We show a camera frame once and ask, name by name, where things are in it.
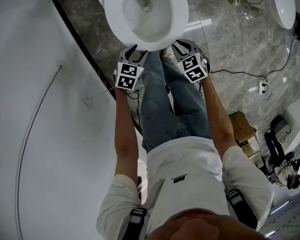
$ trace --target marble floor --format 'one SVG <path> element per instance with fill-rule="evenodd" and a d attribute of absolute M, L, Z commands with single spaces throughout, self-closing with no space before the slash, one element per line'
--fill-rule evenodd
<path fill-rule="evenodd" d="M 75 30 L 113 85 L 117 56 L 125 47 L 112 33 L 98 0 L 60 0 Z M 281 28 L 267 11 L 227 0 L 188 0 L 189 28 L 183 38 L 195 41 L 210 58 L 211 70 L 264 75 L 281 69 L 287 61 L 294 31 Z M 258 78 L 246 74 L 211 74 L 216 91 L 229 114 L 242 111 L 259 131 L 263 154 L 268 152 L 263 134 L 271 120 L 300 98 L 300 41 L 294 41 L 290 60 L 281 72 L 269 75 L 270 102 L 260 102 L 255 91 Z M 136 100 L 129 100 L 138 121 Z"/>

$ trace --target blue jeans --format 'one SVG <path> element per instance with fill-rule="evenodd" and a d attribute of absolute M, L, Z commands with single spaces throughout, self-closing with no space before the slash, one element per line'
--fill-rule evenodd
<path fill-rule="evenodd" d="M 142 146 L 146 152 L 168 141 L 197 136 L 211 139 L 206 103 L 170 58 L 150 52 L 144 64 L 141 103 Z M 166 85 L 171 90 L 171 106 Z"/>

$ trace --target white shoe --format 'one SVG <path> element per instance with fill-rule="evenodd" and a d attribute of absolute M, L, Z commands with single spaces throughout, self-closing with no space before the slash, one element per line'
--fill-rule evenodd
<path fill-rule="evenodd" d="M 175 53 L 172 50 L 172 46 L 169 46 L 168 48 L 162 50 L 162 59 L 169 58 L 173 59 L 175 57 Z"/>

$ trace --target black strap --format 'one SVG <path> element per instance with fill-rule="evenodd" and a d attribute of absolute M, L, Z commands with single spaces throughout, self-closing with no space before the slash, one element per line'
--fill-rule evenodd
<path fill-rule="evenodd" d="M 138 240 L 145 223 L 147 210 L 135 208 L 130 213 L 130 221 L 122 240 Z"/>
<path fill-rule="evenodd" d="M 242 193 L 236 188 L 232 189 L 226 194 L 226 199 L 231 204 L 239 221 L 256 230 L 258 220 Z"/>

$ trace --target toilet seat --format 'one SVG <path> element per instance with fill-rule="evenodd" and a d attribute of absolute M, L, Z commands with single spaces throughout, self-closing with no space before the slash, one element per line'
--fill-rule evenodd
<path fill-rule="evenodd" d="M 184 33 L 189 19 L 187 0 L 170 0 L 171 24 L 170 30 L 162 40 L 146 42 L 140 39 L 129 27 L 123 14 L 124 0 L 104 0 L 104 10 L 107 22 L 116 37 L 125 45 L 137 44 L 137 50 L 149 52 L 159 51 L 172 45 Z"/>
<path fill-rule="evenodd" d="M 272 14 L 278 24 L 285 29 L 292 29 L 296 19 L 295 0 L 270 0 Z"/>

